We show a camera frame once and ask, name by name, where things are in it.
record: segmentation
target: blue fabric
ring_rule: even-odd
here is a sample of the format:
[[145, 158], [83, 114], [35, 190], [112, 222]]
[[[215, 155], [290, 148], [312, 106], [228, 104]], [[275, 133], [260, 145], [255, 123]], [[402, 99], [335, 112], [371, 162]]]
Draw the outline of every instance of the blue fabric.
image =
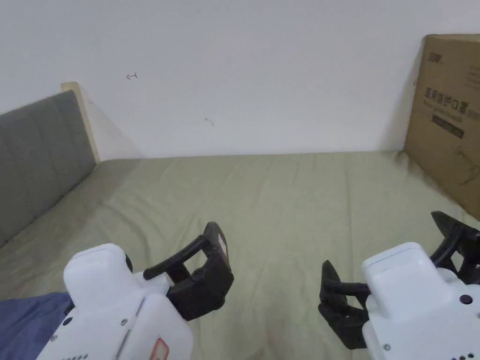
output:
[[35, 360], [70, 301], [68, 293], [0, 301], [0, 360]]

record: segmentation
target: robotic hand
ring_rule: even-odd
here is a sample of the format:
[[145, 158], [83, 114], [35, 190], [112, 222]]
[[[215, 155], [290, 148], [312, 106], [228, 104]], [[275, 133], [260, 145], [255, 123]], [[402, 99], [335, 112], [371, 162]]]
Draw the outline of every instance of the robotic hand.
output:
[[432, 216], [444, 241], [430, 258], [412, 242], [389, 249], [363, 262], [366, 284], [341, 282], [324, 262], [318, 309], [347, 348], [373, 360], [480, 358], [480, 231]]
[[[190, 274], [184, 262], [200, 250], [207, 260]], [[63, 279], [72, 304], [37, 360], [190, 359], [186, 321], [222, 307], [233, 274], [225, 236], [210, 222], [179, 253], [143, 272], [133, 274], [123, 250], [104, 244], [76, 254]]]

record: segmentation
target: headboard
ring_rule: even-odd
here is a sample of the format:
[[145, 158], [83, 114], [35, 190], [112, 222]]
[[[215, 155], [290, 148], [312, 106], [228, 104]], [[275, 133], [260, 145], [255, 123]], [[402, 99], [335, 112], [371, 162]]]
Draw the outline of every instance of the headboard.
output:
[[0, 246], [96, 165], [78, 84], [62, 87], [73, 90], [0, 115]]

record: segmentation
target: bed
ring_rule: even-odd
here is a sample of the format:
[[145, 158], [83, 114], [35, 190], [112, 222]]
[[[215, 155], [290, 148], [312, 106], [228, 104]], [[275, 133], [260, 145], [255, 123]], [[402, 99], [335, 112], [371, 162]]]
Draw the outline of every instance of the bed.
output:
[[220, 310], [189, 323], [193, 359], [368, 359], [318, 313], [322, 262], [362, 281], [361, 262], [389, 247], [416, 241], [432, 252], [433, 210], [479, 226], [402, 152], [98, 162], [91, 149], [75, 187], [0, 248], [0, 300], [65, 291], [68, 260], [106, 242], [143, 270], [213, 220], [235, 281]]

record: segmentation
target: green bedsheet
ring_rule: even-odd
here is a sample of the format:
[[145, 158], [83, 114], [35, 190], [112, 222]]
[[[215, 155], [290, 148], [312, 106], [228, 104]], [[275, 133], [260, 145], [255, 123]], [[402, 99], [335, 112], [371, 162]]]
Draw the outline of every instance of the green bedsheet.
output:
[[0, 249], [0, 299], [64, 291], [71, 256], [105, 242], [141, 271], [213, 220], [235, 281], [222, 309], [190, 322], [193, 359], [367, 359], [317, 311], [322, 262], [362, 281], [361, 262], [389, 247], [432, 252], [433, 210], [478, 226], [402, 153], [106, 161]]

